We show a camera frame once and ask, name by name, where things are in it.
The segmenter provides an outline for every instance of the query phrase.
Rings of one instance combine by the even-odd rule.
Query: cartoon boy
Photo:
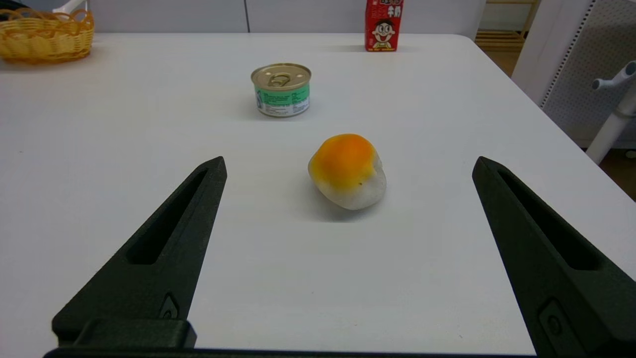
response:
[[[390,20],[380,20],[375,24],[375,30],[371,32],[378,41],[373,48],[391,48],[389,40],[396,32],[393,30],[393,23]]]

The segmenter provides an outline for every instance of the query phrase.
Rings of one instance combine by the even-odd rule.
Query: can label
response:
[[[258,110],[266,115],[289,117],[309,108],[309,84],[289,91],[266,90],[255,86],[254,91]]]
[[[367,51],[398,49],[404,0],[367,0],[364,47]]]

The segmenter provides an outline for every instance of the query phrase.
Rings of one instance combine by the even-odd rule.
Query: yellow basket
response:
[[[7,62],[59,63],[90,54],[95,33],[90,11],[72,14],[32,9],[0,10],[9,21],[0,22],[0,57]]]

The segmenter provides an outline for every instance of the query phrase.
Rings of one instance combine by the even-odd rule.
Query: wooden floor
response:
[[[486,51],[486,54],[509,77],[513,75],[516,62],[519,59],[519,51],[514,51],[514,52]]]
[[[503,72],[512,76],[519,59],[519,52],[485,51],[485,53]],[[625,157],[625,152],[626,150],[612,149],[600,167],[627,195],[636,201],[636,159],[628,159]]]
[[[625,152],[624,149],[610,150],[600,168],[636,201],[636,159],[625,157]]]

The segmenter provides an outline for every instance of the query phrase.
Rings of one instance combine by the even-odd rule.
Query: white table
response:
[[[260,114],[251,71],[308,66],[311,107]],[[367,137],[389,189],[346,215],[307,162]],[[98,35],[82,61],[0,68],[0,355],[53,316],[198,164],[228,181],[190,321],[198,347],[534,352],[471,179],[508,166],[631,277],[636,204],[486,55],[451,35]]]

